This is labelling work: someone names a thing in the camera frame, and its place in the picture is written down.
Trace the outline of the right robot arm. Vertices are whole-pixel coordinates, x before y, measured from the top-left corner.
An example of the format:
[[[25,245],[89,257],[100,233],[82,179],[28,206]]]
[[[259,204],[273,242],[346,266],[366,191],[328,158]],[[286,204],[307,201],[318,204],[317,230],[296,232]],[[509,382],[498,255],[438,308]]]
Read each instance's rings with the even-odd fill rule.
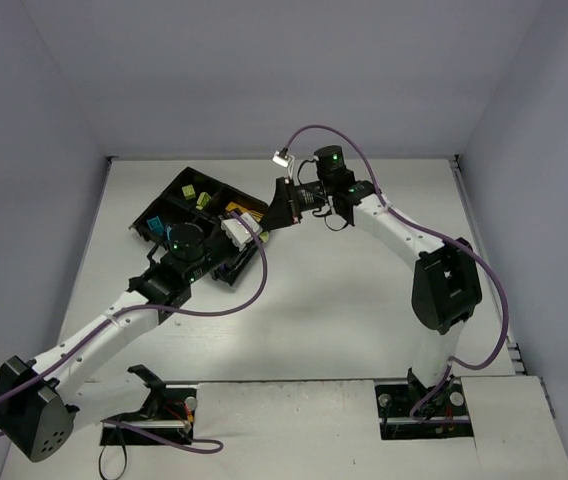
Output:
[[[476,264],[464,252],[470,245],[463,238],[450,245],[396,218],[373,183],[356,179],[347,168],[341,146],[317,149],[312,162],[315,182],[276,180],[260,225],[266,231],[287,228],[300,223],[304,212],[328,206],[348,226],[370,234],[402,259],[413,274],[410,302],[422,330],[408,380],[425,389],[435,387],[456,353],[465,323],[482,301]]]

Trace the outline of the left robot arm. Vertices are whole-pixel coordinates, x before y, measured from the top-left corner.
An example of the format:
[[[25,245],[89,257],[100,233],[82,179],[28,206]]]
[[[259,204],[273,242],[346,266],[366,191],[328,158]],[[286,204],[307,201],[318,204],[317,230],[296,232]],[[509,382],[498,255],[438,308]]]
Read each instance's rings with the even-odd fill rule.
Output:
[[[262,228],[249,214],[222,220],[211,233],[194,223],[167,226],[148,268],[103,313],[57,346],[0,366],[0,432],[31,462],[56,453],[72,433],[122,413],[154,415],[165,383],[143,365],[109,381],[95,372],[171,315],[182,313],[192,285],[251,247]]]

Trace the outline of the lime lego block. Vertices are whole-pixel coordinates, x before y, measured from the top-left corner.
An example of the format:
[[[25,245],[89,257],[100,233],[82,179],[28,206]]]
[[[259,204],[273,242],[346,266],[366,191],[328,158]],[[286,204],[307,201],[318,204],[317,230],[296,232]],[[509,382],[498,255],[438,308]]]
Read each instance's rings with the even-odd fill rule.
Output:
[[[201,192],[196,201],[196,209],[204,210],[212,201],[212,196],[208,192]]]

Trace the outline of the orange and lime lego stack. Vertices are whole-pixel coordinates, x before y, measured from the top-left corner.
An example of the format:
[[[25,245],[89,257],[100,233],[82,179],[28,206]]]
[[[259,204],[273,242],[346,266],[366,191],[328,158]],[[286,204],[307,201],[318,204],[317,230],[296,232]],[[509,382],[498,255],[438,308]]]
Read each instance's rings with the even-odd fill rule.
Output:
[[[254,209],[254,208],[250,208],[248,206],[244,206],[235,202],[229,202],[226,206],[225,206],[225,210],[230,212],[233,210],[239,210],[241,212],[254,212],[256,214],[259,214],[259,211]]]

